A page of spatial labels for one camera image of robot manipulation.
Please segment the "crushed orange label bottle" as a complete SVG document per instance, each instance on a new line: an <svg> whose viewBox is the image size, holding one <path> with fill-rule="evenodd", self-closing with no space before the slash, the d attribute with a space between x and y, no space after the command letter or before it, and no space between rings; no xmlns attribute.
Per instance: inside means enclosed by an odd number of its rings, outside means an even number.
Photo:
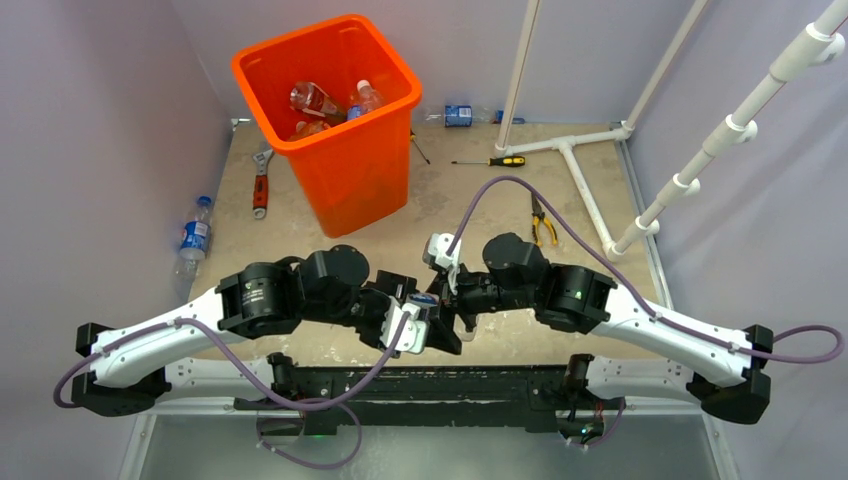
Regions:
<svg viewBox="0 0 848 480"><path fill-rule="evenodd" d="M295 125L294 132L287 138L288 142L295 142L303 138L324 132L332 127L324 120L299 121Z"/></svg>

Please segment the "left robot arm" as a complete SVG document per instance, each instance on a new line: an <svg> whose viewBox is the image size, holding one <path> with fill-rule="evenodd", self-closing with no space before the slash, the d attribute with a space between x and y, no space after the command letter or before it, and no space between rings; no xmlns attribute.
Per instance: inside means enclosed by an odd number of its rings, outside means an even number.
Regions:
<svg viewBox="0 0 848 480"><path fill-rule="evenodd" d="M81 326L81 363L61 381L70 406L103 417L134 415L188 398L263 399L284 409L302 399L296 379L244 362L232 345L291 334L303 321L353 330L384 357L419 354L435 337L438 295L415 279L372 272L349 245L257 262L187 304L140 324Z"/></svg>

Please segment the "wide clear plastic bottle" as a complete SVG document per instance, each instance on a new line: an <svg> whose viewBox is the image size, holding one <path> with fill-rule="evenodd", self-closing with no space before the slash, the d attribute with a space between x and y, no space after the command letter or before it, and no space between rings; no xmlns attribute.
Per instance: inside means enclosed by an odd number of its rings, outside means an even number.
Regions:
<svg viewBox="0 0 848 480"><path fill-rule="evenodd" d="M356 92L352 97L352 104L347 111L347 120L359 118L383 107L385 104L382 94L368 80L359 80L356 84Z"/></svg>

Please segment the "orange plastic bin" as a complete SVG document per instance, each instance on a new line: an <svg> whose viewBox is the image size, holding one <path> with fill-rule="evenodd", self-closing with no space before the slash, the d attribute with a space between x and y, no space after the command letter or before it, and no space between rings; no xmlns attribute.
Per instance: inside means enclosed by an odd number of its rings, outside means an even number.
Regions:
<svg viewBox="0 0 848 480"><path fill-rule="evenodd" d="M369 19L342 15L263 41L236 53L231 69L326 236L406 204L422 86Z"/></svg>

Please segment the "pepsi label bottle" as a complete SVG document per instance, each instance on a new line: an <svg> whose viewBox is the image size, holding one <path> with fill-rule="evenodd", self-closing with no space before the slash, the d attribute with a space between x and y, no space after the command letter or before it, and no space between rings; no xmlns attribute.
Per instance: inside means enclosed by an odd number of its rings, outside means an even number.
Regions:
<svg viewBox="0 0 848 480"><path fill-rule="evenodd" d="M181 282L193 280L207 258L212 211L213 202L208 196L199 196L188 211L174 264L174 275Z"/></svg>

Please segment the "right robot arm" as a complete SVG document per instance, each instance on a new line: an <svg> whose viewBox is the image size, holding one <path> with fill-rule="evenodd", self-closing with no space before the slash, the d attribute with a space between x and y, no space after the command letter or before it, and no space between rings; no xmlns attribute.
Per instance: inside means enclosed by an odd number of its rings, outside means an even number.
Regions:
<svg viewBox="0 0 848 480"><path fill-rule="evenodd" d="M530 309L552 330L612 338L657 354L621 360L574 354L556 392L584 407L622 397L692 403L718 419L752 425L770 403L771 379L762 354L774 334L714 326L632 294L611 277L579 265L552 263L514 233L484 246L483 272L459 260L453 235L434 234L422 260L436 272L430 285L450 319L473 328L478 315Z"/></svg>

